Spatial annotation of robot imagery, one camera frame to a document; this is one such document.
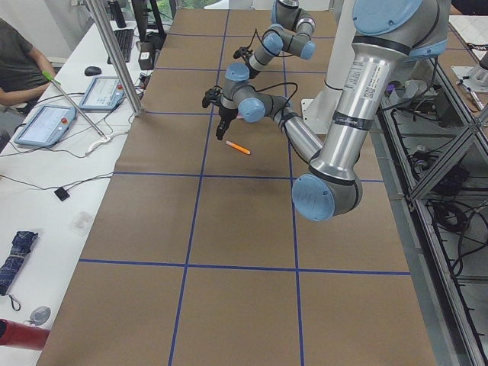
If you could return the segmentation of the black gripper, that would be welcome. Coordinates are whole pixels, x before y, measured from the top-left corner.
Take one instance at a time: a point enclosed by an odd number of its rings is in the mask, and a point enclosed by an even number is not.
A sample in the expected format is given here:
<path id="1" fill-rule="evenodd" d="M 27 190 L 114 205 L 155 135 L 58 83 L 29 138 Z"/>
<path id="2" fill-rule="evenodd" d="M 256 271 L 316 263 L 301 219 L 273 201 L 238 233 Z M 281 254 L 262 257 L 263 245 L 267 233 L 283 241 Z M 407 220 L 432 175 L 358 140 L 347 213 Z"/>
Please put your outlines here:
<path id="1" fill-rule="evenodd" d="M 223 140 L 226 132 L 230 128 L 230 124 L 237 118 L 238 113 L 239 111 L 237 108 L 227 108 L 225 106 L 219 107 L 219 116 L 221 119 L 216 129 L 216 137 L 218 140 Z"/>

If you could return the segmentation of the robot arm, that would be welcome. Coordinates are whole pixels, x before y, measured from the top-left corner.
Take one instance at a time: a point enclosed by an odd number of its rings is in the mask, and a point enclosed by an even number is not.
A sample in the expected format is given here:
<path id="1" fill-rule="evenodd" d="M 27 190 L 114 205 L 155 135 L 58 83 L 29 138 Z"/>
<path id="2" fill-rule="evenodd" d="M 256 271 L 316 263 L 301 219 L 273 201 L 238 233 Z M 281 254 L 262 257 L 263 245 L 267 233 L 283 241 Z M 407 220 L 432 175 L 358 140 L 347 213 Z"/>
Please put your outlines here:
<path id="1" fill-rule="evenodd" d="M 312 221 L 348 213 L 361 201 L 354 167 L 393 72 L 403 62 L 444 52 L 450 7 L 448 1 L 356 1 L 350 10 L 342 10 L 342 19 L 352 21 L 347 44 L 354 57 L 342 65 L 345 81 L 326 137 L 320 139 L 286 98 L 257 91 L 251 83 L 279 53 L 309 59 L 316 48 L 313 18 L 296 1 L 276 1 L 262 44 L 253 51 L 237 50 L 224 85 L 203 97 L 204 107 L 218 109 L 217 138 L 223 138 L 237 117 L 249 123 L 271 118 L 308 164 L 308 173 L 292 188 L 297 211 Z"/>
<path id="2" fill-rule="evenodd" d="M 271 8 L 271 26 L 258 40 L 258 46 L 240 47 L 234 59 L 242 59 L 254 79 L 275 57 L 298 56 L 309 60 L 316 50 L 312 41 L 316 23 L 298 1 L 275 1 Z"/>

